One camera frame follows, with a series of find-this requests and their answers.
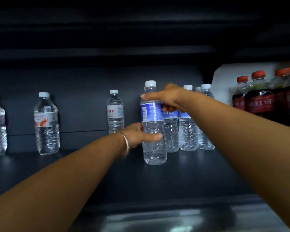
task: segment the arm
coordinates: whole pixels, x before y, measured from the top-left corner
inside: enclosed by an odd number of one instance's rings
[[[290,127],[169,84],[157,93],[170,112],[189,113],[225,158],[290,227]]]
[[[122,133],[132,147],[162,138],[142,130],[137,123]],[[30,176],[0,196],[0,231],[67,231],[113,161],[125,153],[124,137],[114,133]]]

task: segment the blue label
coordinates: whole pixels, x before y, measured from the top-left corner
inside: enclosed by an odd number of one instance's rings
[[[189,115],[188,115],[188,113],[186,113],[186,112],[178,112],[178,117],[180,117],[180,118],[191,118]]]
[[[163,118],[164,119],[176,119],[177,118],[177,111],[173,111],[173,112],[165,111],[165,112],[163,112]]]
[[[147,103],[141,105],[142,121],[162,121],[162,103]]]

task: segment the bracelet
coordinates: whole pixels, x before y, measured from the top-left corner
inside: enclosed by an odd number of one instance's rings
[[[130,151],[128,139],[126,138],[126,136],[122,132],[120,132],[120,131],[115,131],[115,132],[116,133],[120,133],[124,137],[124,139],[126,141],[127,151],[126,151],[125,155],[123,156],[125,158],[127,156],[127,154],[129,153],[129,151]]]

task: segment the hand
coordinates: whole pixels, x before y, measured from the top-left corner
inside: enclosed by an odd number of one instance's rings
[[[163,102],[163,111],[174,112],[179,110],[180,112],[186,112],[185,109],[180,104],[180,97],[182,93],[185,92],[182,87],[174,85],[172,83],[167,84],[164,89],[160,92],[155,93],[145,93],[141,95],[141,98],[149,100],[160,100]]]
[[[128,139],[131,148],[136,147],[142,142],[157,142],[162,138],[162,134],[146,134],[141,123],[133,123],[121,130]]]

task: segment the person's left hand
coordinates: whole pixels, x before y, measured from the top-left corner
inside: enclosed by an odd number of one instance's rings
[[[157,142],[162,138],[162,134],[146,134],[143,132],[144,128],[141,123],[133,123],[124,128],[122,132],[128,139],[131,148],[136,147],[142,142]]]

